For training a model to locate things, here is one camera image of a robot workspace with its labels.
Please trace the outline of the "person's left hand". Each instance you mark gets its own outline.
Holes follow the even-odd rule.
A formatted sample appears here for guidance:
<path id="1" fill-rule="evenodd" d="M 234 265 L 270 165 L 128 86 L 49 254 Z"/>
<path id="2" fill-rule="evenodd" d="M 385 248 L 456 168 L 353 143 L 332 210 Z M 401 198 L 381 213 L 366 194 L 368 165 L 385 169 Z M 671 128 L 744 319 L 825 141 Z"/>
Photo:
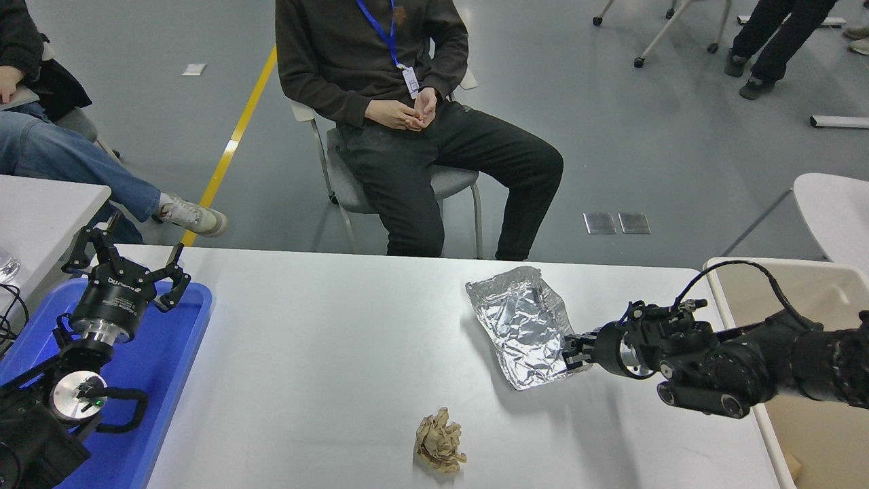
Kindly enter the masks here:
<path id="1" fill-rule="evenodd" d="M 415 115 L 407 121 L 410 130 L 428 129 L 437 117 L 438 92 L 435 88 L 425 87 L 415 99 Z"/>

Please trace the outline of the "person's hand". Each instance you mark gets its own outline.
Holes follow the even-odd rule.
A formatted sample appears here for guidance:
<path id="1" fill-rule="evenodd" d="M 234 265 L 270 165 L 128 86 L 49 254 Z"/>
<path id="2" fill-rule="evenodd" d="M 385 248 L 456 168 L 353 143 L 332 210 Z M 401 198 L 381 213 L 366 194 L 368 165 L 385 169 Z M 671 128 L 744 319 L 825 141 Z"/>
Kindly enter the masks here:
<path id="1" fill-rule="evenodd" d="M 24 79 L 24 71 L 15 66 L 0 66 L 1 103 L 9 103 Z"/>

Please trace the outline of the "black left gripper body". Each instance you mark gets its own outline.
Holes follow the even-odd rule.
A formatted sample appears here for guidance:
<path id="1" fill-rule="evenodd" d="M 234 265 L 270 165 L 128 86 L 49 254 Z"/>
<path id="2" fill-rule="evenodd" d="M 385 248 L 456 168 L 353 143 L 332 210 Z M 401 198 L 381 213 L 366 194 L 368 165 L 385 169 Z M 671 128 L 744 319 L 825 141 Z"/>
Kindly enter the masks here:
<path id="1" fill-rule="evenodd" d="M 100 321 L 117 326 L 124 336 L 136 335 L 148 304 L 156 297 L 155 285 L 140 283 L 139 278 L 132 272 L 117 276 L 106 264 L 93 268 L 71 314 L 71 329 L 83 334 L 88 325 Z"/>

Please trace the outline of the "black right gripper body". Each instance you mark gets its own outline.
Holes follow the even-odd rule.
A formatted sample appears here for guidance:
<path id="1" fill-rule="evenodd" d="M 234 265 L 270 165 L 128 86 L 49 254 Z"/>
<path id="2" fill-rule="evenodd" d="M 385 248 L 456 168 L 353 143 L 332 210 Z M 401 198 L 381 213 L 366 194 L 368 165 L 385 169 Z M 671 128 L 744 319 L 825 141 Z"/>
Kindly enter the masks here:
<path id="1" fill-rule="evenodd" d="M 629 378 L 632 372 L 622 362 L 621 352 L 625 332 L 618 322 L 609 322 L 593 331 L 595 344 L 591 359 L 609 374 Z"/>

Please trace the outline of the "person's right hand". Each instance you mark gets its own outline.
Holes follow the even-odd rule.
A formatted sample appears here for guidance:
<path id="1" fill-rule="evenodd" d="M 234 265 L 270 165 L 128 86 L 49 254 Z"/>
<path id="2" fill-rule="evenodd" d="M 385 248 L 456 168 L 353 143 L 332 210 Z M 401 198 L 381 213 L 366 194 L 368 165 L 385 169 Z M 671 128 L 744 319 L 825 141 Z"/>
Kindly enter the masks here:
<path id="1" fill-rule="evenodd" d="M 421 130 L 415 109 L 401 101 L 372 100 L 365 109 L 365 117 L 388 129 Z"/>

